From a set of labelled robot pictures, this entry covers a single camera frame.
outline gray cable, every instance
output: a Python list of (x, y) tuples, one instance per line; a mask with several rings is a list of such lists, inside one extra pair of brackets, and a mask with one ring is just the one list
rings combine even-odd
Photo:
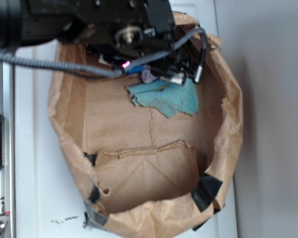
[(98, 68), (95, 66), (90, 66), (85, 64), (27, 59), (27, 58), (15, 57), (11, 53), (5, 53), (5, 52), (0, 52), (0, 61), (10, 63), (13, 65), (23, 66), (23, 67), (59, 70), (59, 71), (64, 71), (69, 73), (71, 71), (80, 71), (80, 72), (101, 75), (103, 77), (119, 77), (124, 74), (124, 71), (128, 72), (129, 70), (131, 70), (136, 66), (144, 65), (149, 62), (159, 60), (163, 57), (168, 56), (173, 51), (183, 46), (194, 34), (203, 33), (203, 32), (204, 31), (202, 29), (192, 30), (174, 44), (174, 50), (160, 51), (155, 54), (136, 59), (132, 61), (126, 69), (108, 70), (108, 69)]
[(108, 70), (108, 69), (98, 68), (95, 66), (90, 66), (85, 64), (20, 58), (20, 57), (15, 57), (10, 53), (4, 53), (4, 52), (0, 52), (0, 61), (18, 65), (18, 66), (31, 67), (31, 68), (60, 70), (65, 72), (82, 71), (86, 73), (102, 75), (104, 77), (118, 77), (123, 74), (123, 71), (119, 69)]

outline pink light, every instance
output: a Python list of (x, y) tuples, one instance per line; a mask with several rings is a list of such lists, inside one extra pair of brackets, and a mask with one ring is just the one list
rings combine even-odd
[(122, 64), (122, 67), (123, 68), (127, 68), (129, 65), (130, 65), (130, 61), (127, 61), (126, 63), (123, 63)]

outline green rag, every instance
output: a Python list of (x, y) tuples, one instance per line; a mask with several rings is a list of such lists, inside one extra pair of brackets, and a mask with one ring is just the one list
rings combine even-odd
[(126, 87), (137, 106), (153, 107), (167, 118), (176, 113), (193, 115), (199, 112), (199, 99), (195, 84), (189, 78), (184, 85), (156, 80), (149, 84)]

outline gray wall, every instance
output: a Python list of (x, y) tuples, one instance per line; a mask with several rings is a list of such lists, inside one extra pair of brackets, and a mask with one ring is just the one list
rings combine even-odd
[(235, 173), (240, 238), (298, 238), (298, 0), (215, 0), (244, 92)]

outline paper bag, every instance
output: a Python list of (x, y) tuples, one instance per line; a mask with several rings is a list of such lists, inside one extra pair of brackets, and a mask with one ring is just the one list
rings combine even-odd
[[(198, 23), (174, 16), (182, 33)], [(191, 41), (198, 55), (199, 36)], [(91, 225), (126, 238), (170, 238), (223, 209), (242, 144), (243, 111), (220, 45), (208, 35), (196, 85), (200, 112), (193, 116), (167, 119), (154, 108), (135, 107), (125, 87), (141, 83), (138, 75), (86, 80), (54, 74), (49, 117)], [(56, 58), (97, 64), (83, 46), (59, 45)]]

